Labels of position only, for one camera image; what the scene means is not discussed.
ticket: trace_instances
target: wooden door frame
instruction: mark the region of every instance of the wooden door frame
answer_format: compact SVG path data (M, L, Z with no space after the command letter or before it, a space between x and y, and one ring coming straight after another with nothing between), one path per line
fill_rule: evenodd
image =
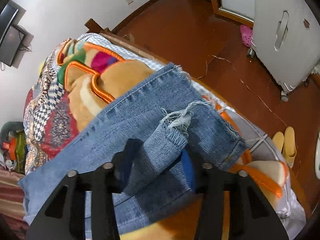
M253 28L253 20L221 7L221 0L211 0L214 14L229 18Z

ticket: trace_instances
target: black metal bracket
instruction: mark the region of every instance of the black metal bracket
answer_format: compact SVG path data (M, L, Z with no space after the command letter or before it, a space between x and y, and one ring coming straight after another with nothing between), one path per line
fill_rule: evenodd
M229 240L289 239L271 204L246 171L220 171L189 147L182 153L183 163L185 158L195 167L193 189L204 194L195 240L221 240L224 191L230 193Z
M129 139L111 163L95 171L68 171L51 193L27 231L26 240L85 240L85 192L91 191L91 231L95 240L119 240L112 193L127 184L142 141Z

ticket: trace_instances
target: blue jeans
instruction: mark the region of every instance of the blue jeans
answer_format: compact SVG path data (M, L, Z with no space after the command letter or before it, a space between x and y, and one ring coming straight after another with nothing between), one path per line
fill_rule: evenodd
M244 140L202 99L185 73L170 63L110 103L53 160L19 182L25 192L25 220L32 222L69 170L84 173L110 162L128 138L144 144L124 192L113 195L121 234L154 223L194 199L181 163L167 169L187 143L222 170L246 149ZM87 237L90 202L88 192Z

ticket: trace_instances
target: pink croc shoe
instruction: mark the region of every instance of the pink croc shoe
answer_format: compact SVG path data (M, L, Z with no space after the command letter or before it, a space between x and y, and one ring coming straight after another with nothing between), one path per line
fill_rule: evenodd
M252 30L246 25L241 25L240 32L241 32L241 39L242 39L243 44L245 46L247 46L248 48L250 48L251 47Z

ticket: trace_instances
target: yellow slipper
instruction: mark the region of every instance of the yellow slipper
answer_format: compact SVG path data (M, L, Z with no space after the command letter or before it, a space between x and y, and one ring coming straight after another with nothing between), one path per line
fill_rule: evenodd
M282 147L284 143L284 135L282 132L276 132L272 138L273 143L276 145L277 149L282 152Z
M282 155L284 156L288 166L293 167L294 158L297 155L297 149L294 140L294 129L292 127L287 127L284 132L284 144Z

